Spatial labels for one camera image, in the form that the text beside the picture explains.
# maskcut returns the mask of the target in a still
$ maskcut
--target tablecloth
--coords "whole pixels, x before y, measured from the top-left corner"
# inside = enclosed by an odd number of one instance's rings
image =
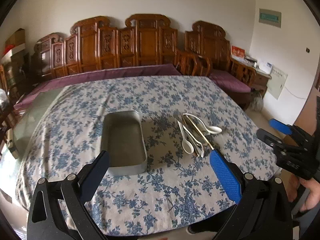
[[[103,233],[144,235],[206,219],[233,205],[204,158],[183,152],[173,115],[193,113],[223,132],[211,136],[228,161],[243,172],[269,179],[276,172],[271,148],[255,135],[244,111],[206,77],[131,77],[65,87],[47,109],[26,149],[16,185],[17,200],[30,207],[40,177],[62,180],[78,173],[100,152],[104,116],[137,110],[148,153],[148,169],[134,176],[106,174],[85,204]],[[124,140],[130,134],[124,134]],[[74,228],[61,201],[67,225]]]

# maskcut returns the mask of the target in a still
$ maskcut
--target human hand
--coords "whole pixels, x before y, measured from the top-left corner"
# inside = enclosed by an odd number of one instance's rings
[[[291,175],[289,179],[289,186],[287,189],[287,196],[290,202],[293,202],[297,197],[297,189],[299,185],[303,185],[305,188],[310,189],[310,194],[306,199],[306,202],[300,208],[300,212],[314,208],[320,201],[320,184],[315,179],[305,180],[298,178],[295,175]]]

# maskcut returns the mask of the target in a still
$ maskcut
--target metal tray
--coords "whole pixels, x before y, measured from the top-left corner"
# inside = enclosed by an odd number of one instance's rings
[[[137,111],[107,114],[103,121],[101,149],[110,154],[111,176],[135,175],[147,169],[140,116]]]

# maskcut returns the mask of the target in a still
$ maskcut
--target blue textured pad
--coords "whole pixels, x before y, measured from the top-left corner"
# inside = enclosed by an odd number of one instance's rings
[[[272,128],[274,128],[274,129],[278,130],[279,132],[282,132],[282,133],[284,133],[286,135],[292,134],[292,131],[291,131],[289,126],[287,126],[284,123],[281,123],[281,122],[277,121],[276,119],[271,119],[269,121],[269,125]]]
[[[228,198],[238,204],[242,197],[240,183],[216,150],[210,153],[210,165]]]

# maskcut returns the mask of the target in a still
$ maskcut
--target floor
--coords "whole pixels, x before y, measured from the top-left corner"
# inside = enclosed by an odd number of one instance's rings
[[[261,113],[246,111],[246,114],[253,120],[253,122],[259,127],[266,131],[274,134],[275,136],[281,137],[273,128],[268,124],[268,121],[262,116]],[[288,180],[290,173],[283,171],[280,175],[284,182],[285,187],[288,185]],[[26,239],[26,228],[27,228],[27,217],[28,212],[23,209],[19,204],[15,203],[14,200],[10,200],[10,197],[5,198],[5,196],[0,192],[0,209],[6,216],[9,223],[17,231],[18,235],[22,239]],[[196,239],[199,240],[209,240],[212,239],[215,233],[213,232],[203,232],[196,234]],[[195,235],[190,235],[186,228],[180,228],[172,231],[162,232],[150,236],[143,236],[143,240],[191,240],[194,239]]]

